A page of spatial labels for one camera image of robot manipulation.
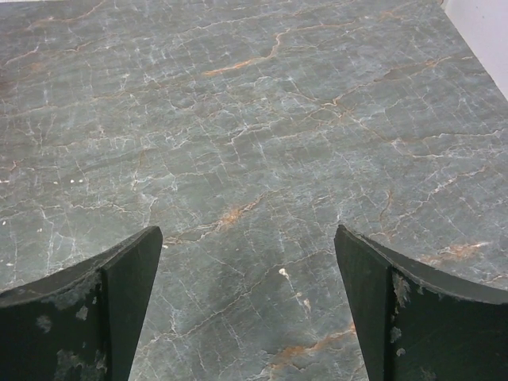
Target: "table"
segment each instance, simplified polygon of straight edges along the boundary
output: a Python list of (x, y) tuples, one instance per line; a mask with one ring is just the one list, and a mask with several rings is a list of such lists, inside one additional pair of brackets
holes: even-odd
[(132, 380), (367, 379), (339, 222), (508, 289), (508, 105), (435, 1), (2, 4), (0, 36), (0, 289), (160, 225)]

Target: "chipped paint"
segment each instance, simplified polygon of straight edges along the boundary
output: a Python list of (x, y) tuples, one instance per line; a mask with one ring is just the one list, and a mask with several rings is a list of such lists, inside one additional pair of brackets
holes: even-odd
[(84, 279), (79, 280), (78, 283), (71, 284), (65, 291), (48, 296), (41, 301), (43, 303), (53, 303), (58, 310), (65, 310), (84, 300), (100, 282), (100, 273), (94, 271), (85, 276)]
[(410, 284), (402, 277), (402, 275), (394, 272), (393, 274), (394, 293), (397, 297), (397, 303), (404, 308), (406, 303), (410, 301)]
[(421, 368), (421, 381), (437, 381), (436, 373)]
[(393, 344), (402, 337), (402, 331), (400, 328), (393, 327), (390, 331), (390, 342)]
[(41, 315), (37, 318), (36, 325), (37, 327), (42, 329), (44, 333), (48, 333), (49, 331), (51, 331), (53, 323), (51, 323), (51, 320), (47, 315)]
[(56, 372), (53, 381), (65, 381), (75, 373), (74, 369), (80, 368), (79, 381), (99, 381), (104, 378), (107, 372), (106, 355), (97, 351), (95, 361), (87, 364), (79, 355), (60, 349), (56, 353)]
[(88, 308), (86, 306), (83, 306), (79, 309), (79, 311), (76, 313), (76, 317), (79, 320), (86, 320), (88, 315)]

